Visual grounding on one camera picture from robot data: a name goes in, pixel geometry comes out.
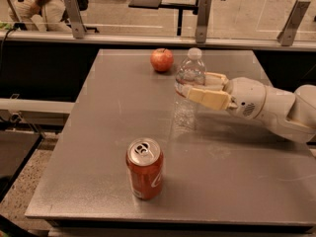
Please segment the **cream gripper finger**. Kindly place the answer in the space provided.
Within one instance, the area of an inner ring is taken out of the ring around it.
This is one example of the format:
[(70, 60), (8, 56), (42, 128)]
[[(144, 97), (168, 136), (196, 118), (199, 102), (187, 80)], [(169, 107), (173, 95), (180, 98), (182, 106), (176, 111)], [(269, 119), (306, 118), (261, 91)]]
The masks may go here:
[(183, 87), (183, 96), (214, 111), (223, 111), (236, 107), (232, 101), (232, 97), (224, 91), (213, 91), (192, 85), (185, 85)]
[(223, 90), (229, 79), (220, 73), (206, 72), (204, 86), (210, 90)]

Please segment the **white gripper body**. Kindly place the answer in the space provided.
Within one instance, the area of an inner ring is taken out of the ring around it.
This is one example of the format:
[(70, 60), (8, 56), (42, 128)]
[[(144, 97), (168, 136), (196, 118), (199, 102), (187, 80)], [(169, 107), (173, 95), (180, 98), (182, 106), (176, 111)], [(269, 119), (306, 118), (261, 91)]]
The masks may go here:
[(224, 90), (231, 96), (227, 112), (242, 119), (254, 119), (261, 111), (266, 98), (266, 86), (245, 77), (231, 79)]

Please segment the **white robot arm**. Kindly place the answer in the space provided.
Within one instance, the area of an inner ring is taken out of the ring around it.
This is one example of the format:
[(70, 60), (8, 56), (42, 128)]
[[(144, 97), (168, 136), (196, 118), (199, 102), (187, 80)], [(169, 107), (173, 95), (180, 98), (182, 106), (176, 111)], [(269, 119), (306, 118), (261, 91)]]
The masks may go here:
[(270, 132), (291, 141), (306, 143), (316, 134), (314, 85), (288, 92), (246, 77), (228, 79), (224, 74), (206, 72), (203, 85), (180, 83), (176, 91), (211, 110), (255, 119)]

